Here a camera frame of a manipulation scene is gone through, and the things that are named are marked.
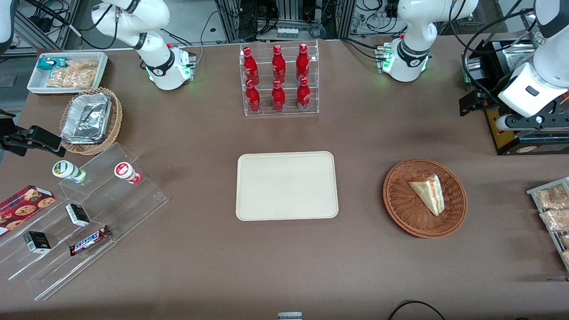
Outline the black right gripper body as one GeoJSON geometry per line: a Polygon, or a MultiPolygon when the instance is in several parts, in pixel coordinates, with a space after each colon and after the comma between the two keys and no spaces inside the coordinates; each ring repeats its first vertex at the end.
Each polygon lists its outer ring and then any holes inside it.
{"type": "Polygon", "coordinates": [[[17,156],[25,156],[28,150],[28,133],[30,133],[30,129],[21,128],[19,126],[2,126],[0,129],[1,148],[17,156]]]}

